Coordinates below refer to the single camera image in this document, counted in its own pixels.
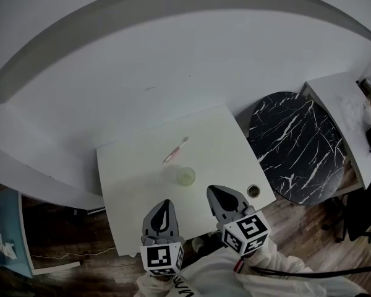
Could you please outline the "person's white garment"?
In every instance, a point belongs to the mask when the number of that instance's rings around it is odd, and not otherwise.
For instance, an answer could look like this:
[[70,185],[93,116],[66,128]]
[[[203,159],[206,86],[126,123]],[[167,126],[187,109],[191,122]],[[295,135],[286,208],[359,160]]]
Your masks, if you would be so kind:
[[234,268],[241,258],[231,249],[221,248],[186,267],[178,275],[188,285],[176,285],[180,297],[370,297],[367,291],[344,277],[290,278],[309,282],[312,288],[299,295],[274,291],[255,290],[244,286],[236,277]]

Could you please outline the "black office chair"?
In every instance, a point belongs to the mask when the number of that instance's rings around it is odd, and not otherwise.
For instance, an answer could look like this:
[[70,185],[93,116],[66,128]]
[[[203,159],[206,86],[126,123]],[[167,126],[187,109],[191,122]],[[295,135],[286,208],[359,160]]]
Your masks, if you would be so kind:
[[371,244],[371,231],[368,230],[371,227],[371,184],[367,189],[360,188],[345,196],[345,202],[339,197],[333,198],[341,215],[330,225],[324,224],[322,230],[328,231],[343,222],[343,235],[336,238],[337,243],[344,241],[348,235],[350,241],[365,237]]

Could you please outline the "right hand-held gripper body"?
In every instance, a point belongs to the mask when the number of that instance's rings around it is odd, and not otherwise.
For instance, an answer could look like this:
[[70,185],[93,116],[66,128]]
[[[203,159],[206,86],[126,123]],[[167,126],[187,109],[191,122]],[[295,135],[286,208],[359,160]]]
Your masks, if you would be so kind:
[[241,257],[264,245],[271,228],[261,211],[223,225],[222,242]]

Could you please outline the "white square table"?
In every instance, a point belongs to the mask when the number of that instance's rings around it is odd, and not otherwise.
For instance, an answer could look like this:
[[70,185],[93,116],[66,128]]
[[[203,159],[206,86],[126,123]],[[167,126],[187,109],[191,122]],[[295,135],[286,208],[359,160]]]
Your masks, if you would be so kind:
[[[190,137],[188,143],[163,164],[185,137]],[[104,206],[120,256],[139,252],[143,219],[163,200],[174,204],[179,233],[186,240],[216,228],[207,200],[210,185],[243,195],[250,185],[258,186],[260,195],[248,198],[256,210],[275,200],[257,157],[224,105],[147,129],[102,146],[96,153]],[[193,185],[167,182],[162,170],[169,165],[192,168]]]

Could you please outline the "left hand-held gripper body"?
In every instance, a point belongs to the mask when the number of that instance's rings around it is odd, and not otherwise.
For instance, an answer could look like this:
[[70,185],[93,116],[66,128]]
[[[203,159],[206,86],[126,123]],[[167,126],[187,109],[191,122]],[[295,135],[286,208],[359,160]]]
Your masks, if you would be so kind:
[[140,255],[145,271],[154,277],[179,274],[184,258],[182,238],[171,239],[144,236]]

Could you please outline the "clear cup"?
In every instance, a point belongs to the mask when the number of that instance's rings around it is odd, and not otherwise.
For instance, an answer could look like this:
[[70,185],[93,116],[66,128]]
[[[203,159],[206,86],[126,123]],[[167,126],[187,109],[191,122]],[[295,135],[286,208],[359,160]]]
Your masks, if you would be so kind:
[[170,183],[189,187],[195,182],[195,171],[186,166],[169,165],[162,170],[162,177]]

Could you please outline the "light blue table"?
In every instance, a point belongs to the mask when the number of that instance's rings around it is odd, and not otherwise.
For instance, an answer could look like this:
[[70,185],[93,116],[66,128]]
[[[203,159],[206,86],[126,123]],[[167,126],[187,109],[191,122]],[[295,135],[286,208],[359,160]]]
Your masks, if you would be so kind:
[[34,268],[23,223],[22,195],[9,188],[0,191],[0,233],[4,242],[14,243],[17,260],[10,261],[3,267],[15,273],[32,278],[80,266],[80,262],[71,262],[54,267]]

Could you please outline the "white rectangular table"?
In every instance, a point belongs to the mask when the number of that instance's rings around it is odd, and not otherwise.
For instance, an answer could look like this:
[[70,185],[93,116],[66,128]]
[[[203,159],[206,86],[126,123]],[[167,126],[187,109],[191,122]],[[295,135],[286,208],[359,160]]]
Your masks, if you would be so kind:
[[330,115],[343,138],[346,153],[363,188],[371,183],[371,153],[366,132],[349,131],[342,119],[336,97],[366,98],[356,81],[347,72],[328,75],[305,82],[305,96],[312,97]]

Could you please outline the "person's white shoe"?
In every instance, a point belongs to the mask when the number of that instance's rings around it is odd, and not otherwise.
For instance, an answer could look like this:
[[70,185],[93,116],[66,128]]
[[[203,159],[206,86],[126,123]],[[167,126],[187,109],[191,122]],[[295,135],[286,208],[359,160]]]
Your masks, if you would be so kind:
[[192,249],[195,253],[198,253],[199,250],[205,247],[205,242],[201,237],[194,238],[191,241]]

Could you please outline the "black marble round table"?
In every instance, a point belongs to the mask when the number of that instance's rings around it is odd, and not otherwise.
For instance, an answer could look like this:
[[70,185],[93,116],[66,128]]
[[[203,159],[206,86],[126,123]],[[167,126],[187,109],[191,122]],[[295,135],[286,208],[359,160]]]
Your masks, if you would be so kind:
[[342,182],[342,137],[310,97],[294,92],[263,97],[251,115],[248,141],[271,188],[295,204],[324,202]]

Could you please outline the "clear plastic bag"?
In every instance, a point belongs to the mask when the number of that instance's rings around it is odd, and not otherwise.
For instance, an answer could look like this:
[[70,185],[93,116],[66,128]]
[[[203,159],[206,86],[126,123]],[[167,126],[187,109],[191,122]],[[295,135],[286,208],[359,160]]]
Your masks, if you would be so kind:
[[366,99],[336,97],[343,121],[349,131],[364,133],[371,126],[371,106]]

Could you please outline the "person's right forearm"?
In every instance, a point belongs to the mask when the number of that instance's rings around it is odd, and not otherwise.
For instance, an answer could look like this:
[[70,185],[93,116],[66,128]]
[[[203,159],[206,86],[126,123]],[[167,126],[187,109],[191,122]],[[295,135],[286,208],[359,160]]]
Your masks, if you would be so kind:
[[279,277],[259,275],[252,267],[289,273],[300,273],[309,269],[302,259],[280,253],[277,245],[271,240],[251,256],[239,260],[234,268],[237,279],[244,286],[248,285],[255,290],[272,289],[299,295],[302,291],[312,288],[309,282],[300,279],[285,278],[283,275]]

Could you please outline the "pink toothbrush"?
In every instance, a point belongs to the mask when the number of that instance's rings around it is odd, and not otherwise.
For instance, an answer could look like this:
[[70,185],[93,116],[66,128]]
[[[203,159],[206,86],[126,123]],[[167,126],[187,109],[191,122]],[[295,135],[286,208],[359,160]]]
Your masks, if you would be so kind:
[[185,137],[183,138],[182,140],[182,143],[180,145],[178,145],[164,160],[163,160],[163,164],[167,164],[176,154],[178,151],[180,151],[180,149],[186,144],[188,143],[190,137]]

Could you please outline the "person's left forearm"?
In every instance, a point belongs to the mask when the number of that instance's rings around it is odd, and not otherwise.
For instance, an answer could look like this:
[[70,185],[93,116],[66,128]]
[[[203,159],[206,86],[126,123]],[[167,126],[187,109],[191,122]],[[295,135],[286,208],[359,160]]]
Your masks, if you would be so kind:
[[186,290],[189,289],[184,279],[178,275],[161,280],[146,273],[137,279],[136,284],[138,290],[134,297],[180,297],[176,285],[184,285]]

